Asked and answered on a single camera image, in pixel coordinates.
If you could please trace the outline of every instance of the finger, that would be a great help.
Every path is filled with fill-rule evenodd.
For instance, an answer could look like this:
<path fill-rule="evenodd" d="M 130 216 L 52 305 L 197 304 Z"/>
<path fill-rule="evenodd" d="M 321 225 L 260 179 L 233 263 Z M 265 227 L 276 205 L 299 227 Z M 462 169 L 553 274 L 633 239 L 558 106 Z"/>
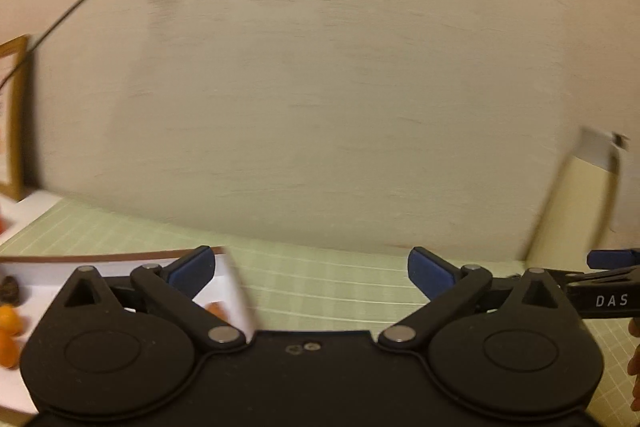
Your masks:
<path fill-rule="evenodd" d="M 636 352 L 626 366 L 626 372 L 631 376 L 640 373 L 640 346 L 636 347 Z"/>
<path fill-rule="evenodd" d="M 635 319 L 629 321 L 629 333 L 634 337 L 640 337 L 640 327 L 636 324 Z"/>

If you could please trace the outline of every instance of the metal screw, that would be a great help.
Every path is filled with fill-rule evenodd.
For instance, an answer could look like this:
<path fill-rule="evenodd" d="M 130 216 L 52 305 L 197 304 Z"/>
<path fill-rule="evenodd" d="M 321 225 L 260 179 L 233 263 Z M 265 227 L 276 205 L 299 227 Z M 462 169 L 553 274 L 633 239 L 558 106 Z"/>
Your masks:
<path fill-rule="evenodd" d="M 402 324 L 391 326 L 386 328 L 382 332 L 386 338 L 393 342 L 408 342 L 415 338 L 415 330 L 414 328 L 410 328 L 409 326 L 403 326 Z"/>
<path fill-rule="evenodd" d="M 304 348 L 300 346 L 300 344 L 291 344 L 290 346 L 285 347 L 284 350 L 290 355 L 301 355 Z"/>
<path fill-rule="evenodd" d="M 209 338 L 220 344 L 228 344 L 240 338 L 240 331 L 233 326 L 216 326 L 209 330 Z"/>

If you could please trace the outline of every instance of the brown nut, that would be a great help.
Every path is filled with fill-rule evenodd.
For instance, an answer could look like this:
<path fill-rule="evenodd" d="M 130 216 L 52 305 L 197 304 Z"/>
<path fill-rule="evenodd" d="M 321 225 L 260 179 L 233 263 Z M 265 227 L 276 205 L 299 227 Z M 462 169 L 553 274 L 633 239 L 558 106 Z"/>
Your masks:
<path fill-rule="evenodd" d="M 2 283 L 0 283 L 0 303 L 11 304 L 11 306 L 20 305 L 20 285 L 18 285 L 15 277 L 8 275 L 2 279 Z"/>

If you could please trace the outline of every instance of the blue finger pad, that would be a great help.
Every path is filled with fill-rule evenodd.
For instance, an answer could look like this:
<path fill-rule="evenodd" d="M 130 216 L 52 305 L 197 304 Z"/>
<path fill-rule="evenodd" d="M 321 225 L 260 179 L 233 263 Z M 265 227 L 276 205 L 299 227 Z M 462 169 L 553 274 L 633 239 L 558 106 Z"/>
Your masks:
<path fill-rule="evenodd" d="M 613 270 L 626 268 L 640 263 L 632 250 L 591 250 L 587 255 L 589 268 Z"/>
<path fill-rule="evenodd" d="M 412 251 L 409 254 L 407 274 L 411 282 L 429 300 L 433 300 L 438 295 L 446 292 L 456 283 L 456 279 L 452 274 L 417 251 Z"/>
<path fill-rule="evenodd" d="M 193 299 L 213 278 L 216 271 L 216 256 L 210 248 L 193 256 L 188 263 L 178 266 L 166 281 L 190 299 Z"/>

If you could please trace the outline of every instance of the orange fruit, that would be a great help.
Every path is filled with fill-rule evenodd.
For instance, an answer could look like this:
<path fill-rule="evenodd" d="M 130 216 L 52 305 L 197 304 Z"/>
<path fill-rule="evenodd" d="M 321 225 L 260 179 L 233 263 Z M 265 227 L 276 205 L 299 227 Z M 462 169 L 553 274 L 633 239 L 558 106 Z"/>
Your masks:
<path fill-rule="evenodd" d="M 0 330 L 6 331 L 9 335 L 22 333 L 22 320 L 11 304 L 0 306 Z"/>
<path fill-rule="evenodd" d="M 0 330 L 0 365 L 2 367 L 15 367 L 20 359 L 20 349 L 18 344 L 11 338 L 11 335 L 4 330 Z"/>
<path fill-rule="evenodd" d="M 222 302 L 210 302 L 206 306 L 204 306 L 206 311 L 209 313 L 213 313 L 217 318 L 228 322 L 229 319 L 226 316 L 225 309 L 222 307 Z"/>

